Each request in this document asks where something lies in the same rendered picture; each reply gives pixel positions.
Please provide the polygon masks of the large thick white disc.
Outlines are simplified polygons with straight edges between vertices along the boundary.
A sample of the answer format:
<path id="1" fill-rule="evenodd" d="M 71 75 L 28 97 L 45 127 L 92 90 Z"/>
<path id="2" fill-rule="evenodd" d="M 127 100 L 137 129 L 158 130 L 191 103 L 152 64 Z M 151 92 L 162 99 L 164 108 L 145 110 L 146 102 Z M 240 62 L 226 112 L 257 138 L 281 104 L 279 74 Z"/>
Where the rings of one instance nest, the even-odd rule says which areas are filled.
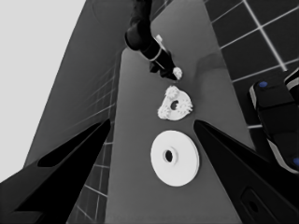
<path id="1" fill-rule="evenodd" d="M 179 131 L 164 131 L 153 140 L 150 162 L 159 179 L 170 187 L 189 184 L 200 167 L 200 156 L 193 140 Z"/>

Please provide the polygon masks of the white round carrier with pins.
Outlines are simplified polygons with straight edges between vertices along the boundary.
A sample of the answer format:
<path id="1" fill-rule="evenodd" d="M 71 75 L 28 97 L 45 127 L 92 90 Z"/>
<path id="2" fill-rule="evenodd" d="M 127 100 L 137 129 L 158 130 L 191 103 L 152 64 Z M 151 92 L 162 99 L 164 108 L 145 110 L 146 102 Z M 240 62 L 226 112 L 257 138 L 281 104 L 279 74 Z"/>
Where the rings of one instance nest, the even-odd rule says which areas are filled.
<path id="1" fill-rule="evenodd" d="M 190 101 L 192 103 L 190 96 L 185 91 L 180 91 L 176 99 L 169 99 L 164 94 L 164 100 L 161 106 L 168 106 L 170 108 L 170 114 L 168 120 L 172 120 L 172 121 L 181 120 L 192 112 L 191 111 L 190 113 L 180 114 L 177 110 L 177 105 L 179 101 Z"/>

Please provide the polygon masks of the dark robot body block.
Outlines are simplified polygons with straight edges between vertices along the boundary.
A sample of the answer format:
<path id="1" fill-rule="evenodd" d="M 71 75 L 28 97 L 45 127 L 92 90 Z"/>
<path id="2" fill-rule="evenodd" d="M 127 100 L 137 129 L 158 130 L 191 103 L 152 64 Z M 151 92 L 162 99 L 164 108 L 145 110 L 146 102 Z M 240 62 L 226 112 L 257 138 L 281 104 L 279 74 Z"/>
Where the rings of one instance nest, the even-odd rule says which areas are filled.
<path id="1" fill-rule="evenodd" d="M 249 98 L 278 164 L 299 175 L 299 67 L 255 82 Z"/>

